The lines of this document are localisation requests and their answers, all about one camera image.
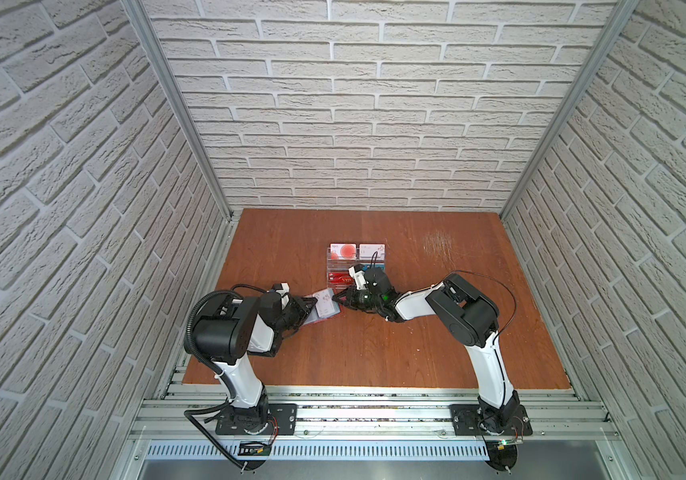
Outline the white blossom VIP card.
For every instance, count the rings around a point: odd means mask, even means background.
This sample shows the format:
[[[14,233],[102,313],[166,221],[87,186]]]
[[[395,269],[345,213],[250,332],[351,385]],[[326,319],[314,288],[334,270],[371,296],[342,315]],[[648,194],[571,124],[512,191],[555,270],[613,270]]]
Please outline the white blossom VIP card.
[[[360,243],[358,245],[360,260],[379,262],[386,258],[386,245],[383,243]]]

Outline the clear acrylic card organizer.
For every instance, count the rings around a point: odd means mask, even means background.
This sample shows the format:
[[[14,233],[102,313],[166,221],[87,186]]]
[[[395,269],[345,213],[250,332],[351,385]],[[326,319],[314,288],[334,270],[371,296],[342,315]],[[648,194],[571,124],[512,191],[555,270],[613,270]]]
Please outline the clear acrylic card organizer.
[[[384,243],[331,243],[327,249],[327,285],[334,293],[355,284],[351,272],[385,269]]]

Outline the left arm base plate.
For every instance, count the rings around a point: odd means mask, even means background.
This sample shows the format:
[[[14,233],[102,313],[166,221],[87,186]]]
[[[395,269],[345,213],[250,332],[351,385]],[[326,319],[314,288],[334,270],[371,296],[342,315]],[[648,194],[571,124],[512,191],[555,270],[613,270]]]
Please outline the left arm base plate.
[[[270,403],[251,408],[226,407],[217,415],[217,435],[271,435],[295,433],[298,405],[293,403]]]

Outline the red leather card holder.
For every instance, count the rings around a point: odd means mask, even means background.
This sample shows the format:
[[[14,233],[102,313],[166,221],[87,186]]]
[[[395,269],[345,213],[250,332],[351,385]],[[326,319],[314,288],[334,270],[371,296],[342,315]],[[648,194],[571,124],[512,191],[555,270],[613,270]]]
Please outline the red leather card holder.
[[[305,320],[304,325],[327,320],[340,313],[340,305],[333,300],[334,291],[332,288],[317,291],[312,294],[312,297],[316,300],[316,303]]]

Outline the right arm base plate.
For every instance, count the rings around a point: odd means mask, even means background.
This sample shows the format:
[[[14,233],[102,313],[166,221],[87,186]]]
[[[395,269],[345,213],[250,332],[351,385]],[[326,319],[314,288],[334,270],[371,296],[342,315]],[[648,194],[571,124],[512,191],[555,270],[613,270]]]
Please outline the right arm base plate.
[[[454,404],[449,410],[456,436],[527,437],[533,434],[527,411],[520,404],[502,411],[477,404]]]

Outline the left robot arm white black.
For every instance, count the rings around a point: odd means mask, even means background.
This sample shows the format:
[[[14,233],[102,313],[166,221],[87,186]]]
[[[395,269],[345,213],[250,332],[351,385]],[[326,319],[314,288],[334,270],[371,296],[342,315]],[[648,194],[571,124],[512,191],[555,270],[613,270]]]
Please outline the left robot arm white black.
[[[184,348],[209,368],[228,392],[224,413],[239,427],[256,432],[269,422],[264,383],[249,357],[274,357],[285,339],[315,312],[317,299],[276,284],[257,296],[215,290],[202,297],[186,322]]]

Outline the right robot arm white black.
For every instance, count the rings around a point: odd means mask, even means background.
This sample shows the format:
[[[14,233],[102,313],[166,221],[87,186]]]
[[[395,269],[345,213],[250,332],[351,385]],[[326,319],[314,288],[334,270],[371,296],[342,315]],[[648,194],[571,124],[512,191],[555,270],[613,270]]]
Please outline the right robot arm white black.
[[[499,308],[463,277],[449,273],[440,282],[399,293],[385,271],[357,264],[349,269],[353,283],[333,295],[333,301],[350,310],[377,314],[392,323],[435,316],[462,344],[478,382],[481,420],[487,430],[499,432],[520,406],[518,393],[504,367],[499,345]]]

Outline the white pink circle card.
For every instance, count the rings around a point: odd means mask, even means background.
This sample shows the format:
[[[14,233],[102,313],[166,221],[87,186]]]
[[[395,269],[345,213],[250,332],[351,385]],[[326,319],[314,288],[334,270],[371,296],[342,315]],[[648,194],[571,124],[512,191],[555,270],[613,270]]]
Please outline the white pink circle card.
[[[356,260],[358,258],[355,243],[332,243],[329,247],[331,260]]]

